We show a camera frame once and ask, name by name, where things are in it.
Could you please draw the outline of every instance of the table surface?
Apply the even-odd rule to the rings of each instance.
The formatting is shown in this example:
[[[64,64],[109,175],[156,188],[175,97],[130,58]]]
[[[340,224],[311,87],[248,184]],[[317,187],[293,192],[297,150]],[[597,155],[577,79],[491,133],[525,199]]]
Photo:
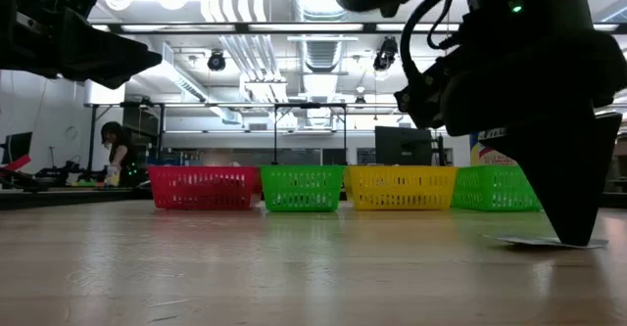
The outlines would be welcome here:
[[[2,325],[627,324],[627,210],[605,249],[520,249],[542,213],[0,211]]]

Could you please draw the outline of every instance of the paper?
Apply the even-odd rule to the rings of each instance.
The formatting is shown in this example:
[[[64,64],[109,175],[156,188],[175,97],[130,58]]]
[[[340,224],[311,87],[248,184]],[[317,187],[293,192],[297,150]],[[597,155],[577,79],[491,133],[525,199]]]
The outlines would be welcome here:
[[[490,239],[496,239],[501,242],[507,242],[512,244],[522,244],[527,246],[544,246],[544,247],[561,247],[561,248],[572,248],[572,249],[597,249],[604,248],[607,245],[607,240],[603,239],[591,239],[590,243],[586,247],[573,246],[568,244],[562,244],[558,238],[520,238],[520,237],[512,237],[512,236],[484,236]]]

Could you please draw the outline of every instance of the poster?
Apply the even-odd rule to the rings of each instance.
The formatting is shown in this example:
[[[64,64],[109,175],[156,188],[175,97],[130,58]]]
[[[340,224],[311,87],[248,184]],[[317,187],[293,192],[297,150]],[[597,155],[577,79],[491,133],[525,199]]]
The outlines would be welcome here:
[[[502,153],[482,145],[479,134],[470,134],[470,163],[472,165],[516,165],[516,161]]]

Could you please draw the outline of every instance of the monitor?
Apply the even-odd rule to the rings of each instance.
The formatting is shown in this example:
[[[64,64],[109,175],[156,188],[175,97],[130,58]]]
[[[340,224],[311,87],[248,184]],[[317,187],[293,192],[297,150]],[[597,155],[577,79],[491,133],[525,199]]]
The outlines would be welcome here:
[[[31,132],[7,135],[4,144],[0,145],[0,148],[4,149],[2,164],[8,164],[22,156],[28,155],[30,152],[30,140],[32,140]]]
[[[378,164],[432,165],[429,130],[376,126],[374,138]]]

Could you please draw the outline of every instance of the plastic basket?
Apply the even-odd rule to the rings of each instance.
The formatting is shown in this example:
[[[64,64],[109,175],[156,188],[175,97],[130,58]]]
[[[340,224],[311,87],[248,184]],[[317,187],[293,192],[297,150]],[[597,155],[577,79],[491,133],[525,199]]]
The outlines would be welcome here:
[[[259,169],[250,166],[149,166],[158,209],[246,210],[261,197]]]
[[[341,165],[262,166],[265,207],[270,211],[335,211],[343,171]]]
[[[457,172],[456,167],[349,166],[347,197],[356,210],[445,210]]]
[[[540,210],[542,206],[517,165],[478,165],[458,173],[454,208],[485,211]]]

